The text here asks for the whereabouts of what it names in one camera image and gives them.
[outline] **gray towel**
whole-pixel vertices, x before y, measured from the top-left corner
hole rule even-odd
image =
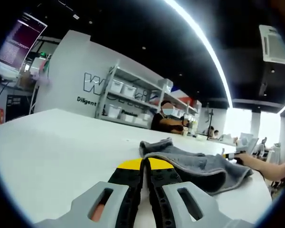
[[[171,163],[183,181],[191,181],[209,195],[237,188],[245,177],[252,175],[246,166],[232,164],[221,155],[190,153],[173,146],[171,138],[157,143],[140,143],[145,159],[156,157]]]

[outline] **box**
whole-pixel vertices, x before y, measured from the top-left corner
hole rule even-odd
[[[207,136],[198,134],[198,135],[196,135],[196,140],[198,140],[198,141],[206,141],[207,140]]]
[[[178,117],[181,118],[182,116],[185,115],[185,112],[183,110],[179,110],[179,113],[178,113]]]
[[[157,81],[157,84],[160,88],[163,88],[163,90],[166,92],[166,93],[171,93],[171,90],[173,88],[173,82],[169,79],[161,79],[161,80],[158,80]]]
[[[121,114],[121,116],[120,116],[120,119],[121,120],[124,120],[124,121],[126,121],[126,122],[133,122],[133,120],[134,120],[134,116],[132,116],[132,115],[127,115],[127,114]]]
[[[111,90],[117,93],[120,93],[123,88],[124,83],[121,81],[118,81],[116,79],[113,79],[111,84]]]
[[[124,86],[122,88],[122,94],[123,95],[134,98],[135,92],[136,92],[135,87],[124,84]]]
[[[141,118],[141,119],[143,119],[143,120],[148,121],[148,120],[150,120],[151,115],[141,113],[141,114],[138,115],[138,117]]]
[[[109,112],[108,112],[108,116],[114,119],[117,119],[120,111],[122,110],[121,107],[117,107],[115,105],[110,104],[109,105]]]
[[[175,117],[178,117],[179,118],[179,109],[178,108],[174,108],[173,109],[173,112],[172,112],[172,114],[171,115],[173,115],[173,116],[175,116]]]
[[[142,118],[139,117],[134,117],[133,123],[148,126],[148,121],[143,120]]]

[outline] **ceiling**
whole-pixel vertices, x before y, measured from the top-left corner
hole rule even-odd
[[[261,1],[177,2],[195,19],[214,48],[231,97],[237,99],[234,106],[277,112],[281,106],[278,104],[285,104],[285,65],[263,62],[258,26],[272,25],[272,20],[268,11],[260,7]],[[277,1],[271,2],[277,8]],[[164,0],[39,0],[26,11],[48,24],[44,36],[62,38],[69,29],[90,34],[93,42],[169,78],[204,105],[228,107],[209,53],[184,19]],[[74,14],[79,16],[78,20],[73,18]],[[259,95],[262,83],[267,85],[266,96]],[[251,104],[252,100],[261,102]]]

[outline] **computer screen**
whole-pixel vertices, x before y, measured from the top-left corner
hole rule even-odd
[[[17,78],[27,54],[46,27],[27,13],[17,20],[0,50],[0,75],[3,78]]]
[[[243,133],[241,132],[240,139],[247,138],[248,142],[253,139],[253,134]]]

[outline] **bottle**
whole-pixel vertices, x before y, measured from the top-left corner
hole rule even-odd
[[[190,121],[188,126],[188,133],[192,134],[192,128],[193,128],[193,122]]]
[[[188,134],[188,127],[183,127],[182,128],[182,136],[187,136]]]

